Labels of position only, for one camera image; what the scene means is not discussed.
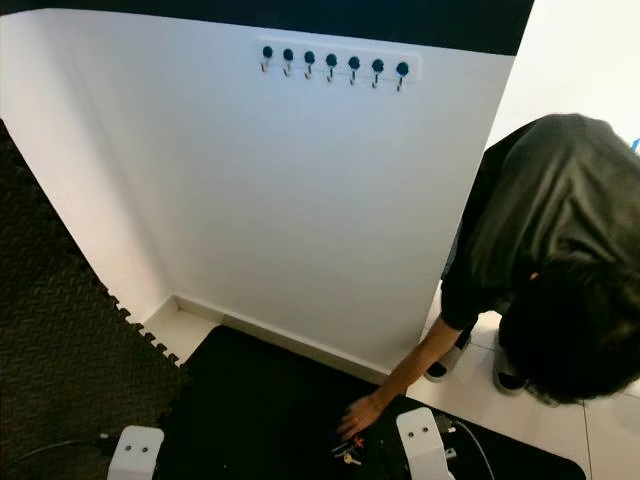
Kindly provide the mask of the person's right hand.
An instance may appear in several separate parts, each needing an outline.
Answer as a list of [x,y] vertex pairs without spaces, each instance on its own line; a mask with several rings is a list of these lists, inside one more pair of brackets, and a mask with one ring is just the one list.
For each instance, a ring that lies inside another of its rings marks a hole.
[[376,421],[380,419],[381,413],[385,411],[392,397],[374,392],[369,396],[361,397],[348,407],[346,415],[340,420],[338,434],[342,442],[349,442]]

